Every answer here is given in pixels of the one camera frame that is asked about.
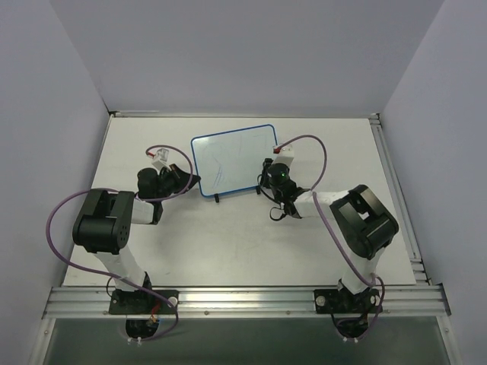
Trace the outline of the blue framed whiteboard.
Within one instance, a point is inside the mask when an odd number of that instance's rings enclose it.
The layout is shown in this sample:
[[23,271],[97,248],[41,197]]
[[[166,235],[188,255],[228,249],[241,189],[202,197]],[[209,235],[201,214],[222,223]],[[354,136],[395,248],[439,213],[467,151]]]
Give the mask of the blue framed whiteboard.
[[190,142],[205,198],[254,189],[263,161],[278,144],[271,124],[200,135]]

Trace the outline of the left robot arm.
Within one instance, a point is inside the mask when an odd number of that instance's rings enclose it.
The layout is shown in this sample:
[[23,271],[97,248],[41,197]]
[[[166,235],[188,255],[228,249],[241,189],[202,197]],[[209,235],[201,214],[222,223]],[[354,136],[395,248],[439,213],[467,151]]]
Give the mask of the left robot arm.
[[151,290],[150,278],[129,248],[131,227],[158,224],[164,211],[162,201],[185,193],[200,180],[200,176],[173,163],[160,170],[140,170],[137,192],[90,190],[73,226],[75,245],[94,255],[115,275],[117,293],[147,294]]

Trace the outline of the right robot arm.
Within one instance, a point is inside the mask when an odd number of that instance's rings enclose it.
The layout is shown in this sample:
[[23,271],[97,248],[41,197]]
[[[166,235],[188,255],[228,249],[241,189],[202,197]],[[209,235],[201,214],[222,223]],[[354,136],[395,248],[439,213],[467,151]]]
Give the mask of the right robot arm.
[[280,219],[320,218],[347,264],[341,287],[354,296],[371,289],[380,256],[399,232],[396,218],[366,185],[315,192],[298,186],[289,173],[287,164],[266,158],[258,179],[281,208]]

